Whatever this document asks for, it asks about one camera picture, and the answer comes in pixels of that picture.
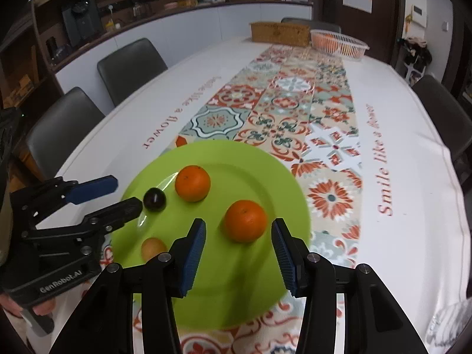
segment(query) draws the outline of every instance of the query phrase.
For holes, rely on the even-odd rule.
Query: green plate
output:
[[[200,202],[185,202],[175,192],[173,180],[187,165],[201,166],[212,180],[208,196]],[[174,300],[178,326],[190,330],[237,326],[263,314],[285,294],[270,223],[284,218],[292,235],[307,242],[310,217],[299,184],[277,159],[233,141],[194,142],[150,163],[131,182],[123,199],[142,199],[153,186],[164,190],[166,209],[161,213],[144,210],[137,220],[115,231],[114,260],[124,267],[141,265],[141,244],[146,238],[160,238],[170,248],[187,234],[195,218],[206,222],[207,238],[194,287],[184,299]],[[266,232],[254,243],[232,242],[221,229],[226,210],[238,199],[251,199],[267,213]]]

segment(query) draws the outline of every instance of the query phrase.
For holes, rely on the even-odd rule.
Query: small egg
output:
[[[161,211],[166,207],[166,195],[161,189],[150,188],[142,199],[149,211]]]
[[[166,245],[156,237],[146,239],[141,245],[141,257],[144,262],[166,251]]]

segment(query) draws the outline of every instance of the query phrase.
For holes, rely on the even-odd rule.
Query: human hand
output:
[[[21,311],[23,310],[23,308],[20,305],[18,305],[13,299],[11,299],[5,293],[0,294],[0,305],[5,310],[7,310],[11,314],[13,314],[14,316],[16,316],[18,318],[22,318]],[[53,299],[49,299],[49,300],[47,300],[47,301],[45,301],[45,302],[43,302],[39,305],[34,306],[33,311],[37,315],[47,315],[50,312],[52,312],[55,307],[56,307],[56,299],[53,298]]]

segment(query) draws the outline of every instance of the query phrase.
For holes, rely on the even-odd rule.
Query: box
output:
[[[310,27],[288,22],[252,22],[251,35],[254,42],[306,47],[310,44]]]

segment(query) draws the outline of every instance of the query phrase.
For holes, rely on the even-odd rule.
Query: table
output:
[[[282,99],[280,89],[289,91]],[[470,235],[449,151],[401,77],[368,57],[341,61],[249,39],[193,55],[119,105],[58,172],[79,182],[113,174],[118,190],[67,205],[39,227],[119,201],[165,149],[209,137],[255,144],[291,169],[312,211],[310,249],[336,264],[369,263],[421,337],[436,311],[466,298]],[[62,296],[53,339],[81,291]],[[239,329],[180,331],[184,352],[294,353],[303,306],[287,295]],[[339,353],[343,312],[340,296]],[[134,326],[136,342],[139,314]]]

